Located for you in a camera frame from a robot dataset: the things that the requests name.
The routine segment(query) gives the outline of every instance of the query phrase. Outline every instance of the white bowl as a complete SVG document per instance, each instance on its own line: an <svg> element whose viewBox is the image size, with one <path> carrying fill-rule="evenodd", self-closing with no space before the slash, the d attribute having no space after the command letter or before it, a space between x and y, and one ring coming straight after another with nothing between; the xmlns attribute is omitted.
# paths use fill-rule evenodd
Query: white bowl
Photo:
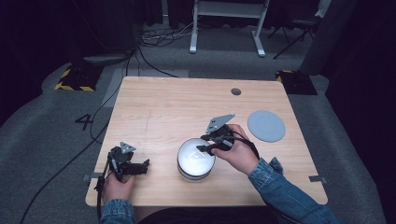
<svg viewBox="0 0 396 224"><path fill-rule="evenodd" d="M189 182L203 180L215 164L216 157L201 152L197 146L209 146L209 143L200 138L192 138L183 143L177 154L177 168Z"/></svg>

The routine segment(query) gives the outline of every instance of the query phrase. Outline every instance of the denim sleeve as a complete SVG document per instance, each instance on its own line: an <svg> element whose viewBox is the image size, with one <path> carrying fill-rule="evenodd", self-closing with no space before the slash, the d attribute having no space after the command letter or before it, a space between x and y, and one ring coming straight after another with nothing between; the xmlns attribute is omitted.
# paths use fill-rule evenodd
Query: denim sleeve
<svg viewBox="0 0 396 224"><path fill-rule="evenodd" d="M264 159L260 159L248 179L265 202L288 217L301 223L341 223L329 207L316 203Z"/></svg>
<svg viewBox="0 0 396 224"><path fill-rule="evenodd" d="M134 224L134 208L122 199L113 199L102 207L101 223L103 224Z"/></svg>

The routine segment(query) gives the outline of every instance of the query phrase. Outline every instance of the gray carpet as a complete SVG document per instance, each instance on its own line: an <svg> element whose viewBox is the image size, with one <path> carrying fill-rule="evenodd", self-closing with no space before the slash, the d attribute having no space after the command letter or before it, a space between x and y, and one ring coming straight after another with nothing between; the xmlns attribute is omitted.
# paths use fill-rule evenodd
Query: gray carpet
<svg viewBox="0 0 396 224"><path fill-rule="evenodd" d="M275 80L277 70L299 68L311 42L309 37L273 60L287 45L282 32L267 39L271 31L262 31L267 56L260 58L251 38L252 29L254 27L205 30L198 35L198 50L193 55L189 54L189 36L163 48L142 48L142 51L158 69L169 73L186 71L189 77ZM289 34L293 37L299 32ZM140 54L137 56L141 62L139 68L152 69ZM75 120L85 114L95 114L107 99L107 90L114 90L118 85L114 78L120 80L124 64L107 66L96 92L55 91L66 66L49 74L42 85L44 93L23 106L0 128L2 223L18 223L35 193L91 142L90 127L83 131L83 124ZM130 74L132 70L137 71L135 57L129 67ZM327 79L316 76L312 80L318 96L290 95L290 102L318 173L329 181L324 184L328 205L344 223L386 223L375 183L324 95ZM111 112L111 105L99 110L92 135L100 132ZM100 147L97 143L88 147L49 183L36 198L24 223L96 223L95 208L85 204L88 187L82 177L92 172Z"/></svg>

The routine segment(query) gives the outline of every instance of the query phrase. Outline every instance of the table top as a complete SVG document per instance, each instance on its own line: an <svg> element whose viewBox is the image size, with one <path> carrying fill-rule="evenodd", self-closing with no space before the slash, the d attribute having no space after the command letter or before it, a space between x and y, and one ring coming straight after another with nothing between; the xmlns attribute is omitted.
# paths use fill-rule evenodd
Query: table top
<svg viewBox="0 0 396 224"><path fill-rule="evenodd" d="M237 88L240 95L233 95ZM277 142L256 138L248 129L248 116L257 110L277 114L285 123L286 134ZM106 131L94 171L102 173L107 152L125 142L137 150L132 162L150 159L148 173L134 183L131 203L136 206L244 206L263 205L260 194L248 178L227 161L216 158L208 177L190 183L177 169L181 145L205 134L209 121L235 113L229 124L239 124L262 158L277 157L285 177L318 203L327 196L320 182L310 182L318 175L303 134L280 82L172 77L126 77ZM90 184L86 203L96 206L97 192Z"/></svg>

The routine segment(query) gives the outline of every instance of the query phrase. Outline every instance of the round lid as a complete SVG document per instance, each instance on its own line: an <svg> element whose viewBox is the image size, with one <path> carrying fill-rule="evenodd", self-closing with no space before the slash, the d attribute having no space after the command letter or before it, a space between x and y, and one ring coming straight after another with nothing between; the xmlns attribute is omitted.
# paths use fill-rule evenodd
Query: round lid
<svg viewBox="0 0 396 224"><path fill-rule="evenodd" d="M286 133L283 120L266 110L253 112L247 119L247 126L254 136L266 142L279 141Z"/></svg>
<svg viewBox="0 0 396 224"><path fill-rule="evenodd" d="M178 164L189 175L204 175L215 163L214 156L201 152L197 146L209 146L209 143L200 138L192 138L183 143L178 151Z"/></svg>

